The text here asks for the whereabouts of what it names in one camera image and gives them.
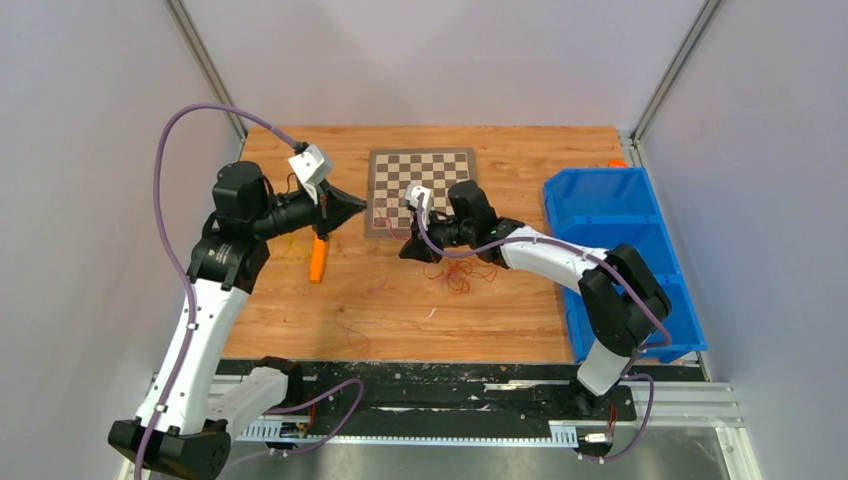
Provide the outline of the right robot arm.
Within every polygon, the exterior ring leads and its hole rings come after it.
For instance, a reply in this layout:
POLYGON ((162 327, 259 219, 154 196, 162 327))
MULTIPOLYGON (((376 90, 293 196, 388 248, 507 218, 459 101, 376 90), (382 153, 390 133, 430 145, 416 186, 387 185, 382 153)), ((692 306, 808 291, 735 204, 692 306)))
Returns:
POLYGON ((596 417, 611 403, 610 390, 638 355, 651 348, 654 333, 671 341, 664 320, 672 303, 646 261, 632 246, 581 246, 543 234, 503 217, 473 180, 448 191, 452 212, 434 209, 433 192, 411 184, 404 201, 413 216, 402 259, 435 264, 444 258, 476 257, 503 269, 526 271, 578 294, 595 337, 582 361, 571 403, 584 417, 596 417))

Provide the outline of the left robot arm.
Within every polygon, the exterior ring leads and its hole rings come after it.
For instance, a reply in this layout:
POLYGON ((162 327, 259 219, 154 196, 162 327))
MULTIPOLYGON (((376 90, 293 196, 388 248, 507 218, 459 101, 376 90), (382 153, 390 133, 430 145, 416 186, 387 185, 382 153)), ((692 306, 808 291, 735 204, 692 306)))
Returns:
POLYGON ((304 405, 301 367, 278 357, 263 358, 223 396, 209 397, 232 327, 269 259, 269 240, 307 227, 326 238, 367 208, 331 185, 315 160, 295 175, 296 190, 276 193, 254 162, 219 170, 214 210, 188 267, 177 269, 185 300, 161 369, 135 416, 115 421, 108 435, 137 475, 215 479, 234 441, 260 416, 304 405))

